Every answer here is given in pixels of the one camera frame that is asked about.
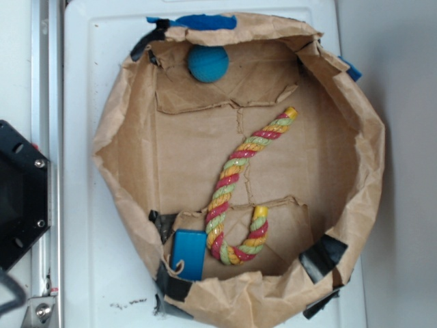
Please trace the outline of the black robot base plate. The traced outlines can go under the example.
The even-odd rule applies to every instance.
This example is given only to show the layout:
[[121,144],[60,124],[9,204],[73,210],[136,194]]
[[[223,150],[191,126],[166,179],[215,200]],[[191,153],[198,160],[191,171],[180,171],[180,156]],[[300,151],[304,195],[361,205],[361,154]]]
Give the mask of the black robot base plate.
[[9,271],[48,230],[49,160],[1,121],[1,269]]

